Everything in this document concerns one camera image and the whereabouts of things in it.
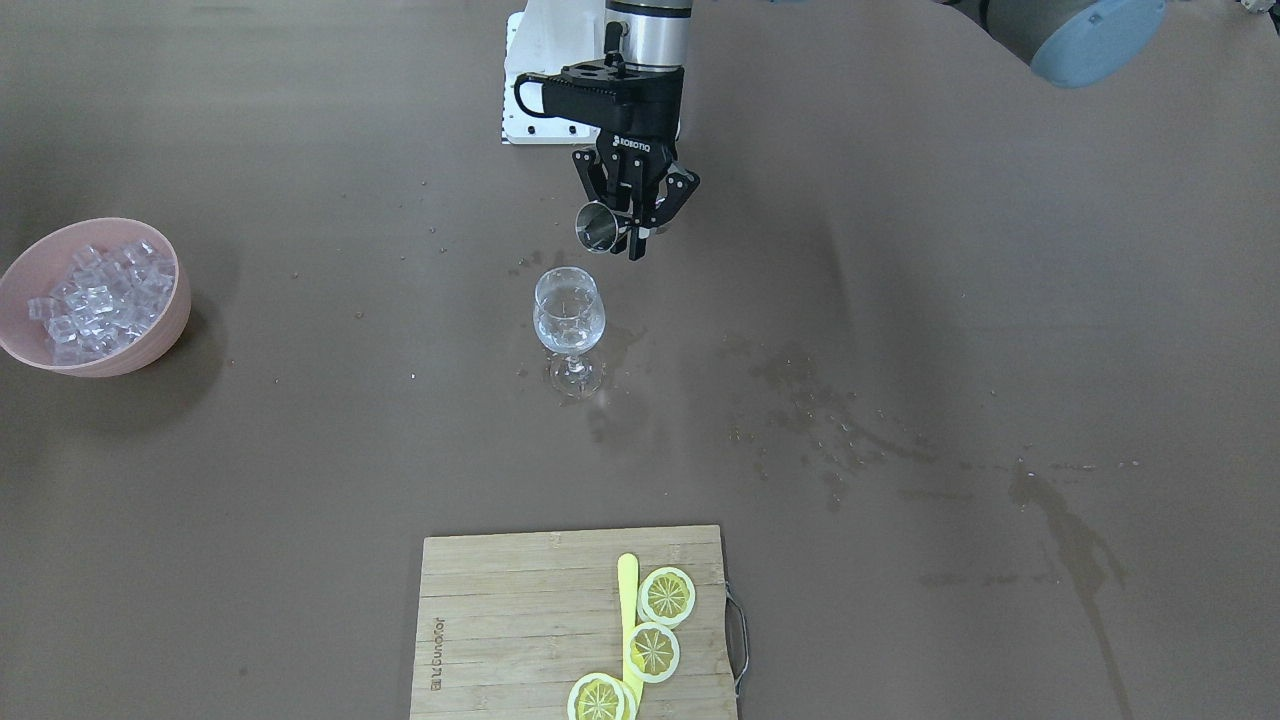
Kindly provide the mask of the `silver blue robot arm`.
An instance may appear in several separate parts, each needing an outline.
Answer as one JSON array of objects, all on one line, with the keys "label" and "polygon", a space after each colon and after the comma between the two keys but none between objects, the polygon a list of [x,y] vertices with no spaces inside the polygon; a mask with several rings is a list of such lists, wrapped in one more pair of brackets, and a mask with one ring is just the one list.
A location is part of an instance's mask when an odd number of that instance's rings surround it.
[{"label": "silver blue robot arm", "polygon": [[[1164,1],[952,1],[950,8],[1059,88],[1083,88],[1134,59],[1164,23]],[[594,1],[596,55],[509,81],[516,108],[596,131],[572,152],[585,204],[573,220],[594,254],[645,255],[700,184],[677,140],[690,1]]]}]

